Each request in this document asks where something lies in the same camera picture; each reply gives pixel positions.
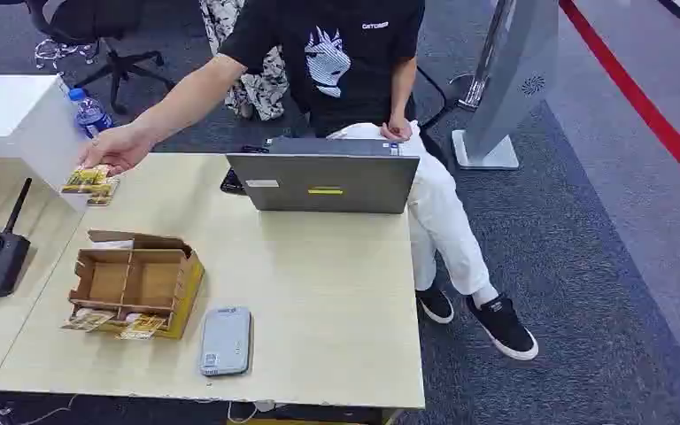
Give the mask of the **person's right hand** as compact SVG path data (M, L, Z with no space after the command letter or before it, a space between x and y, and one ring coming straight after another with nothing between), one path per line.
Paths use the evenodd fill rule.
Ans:
M97 134L86 144L78 166L104 166L108 176L123 174L138 165L157 143L146 130L127 124Z

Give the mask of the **person's left hand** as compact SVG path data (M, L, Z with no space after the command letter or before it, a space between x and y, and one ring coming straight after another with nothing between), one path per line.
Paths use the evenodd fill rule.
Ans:
M404 116L390 117L381 125L380 132L384 138L398 142L408 141L413 134L410 122Z

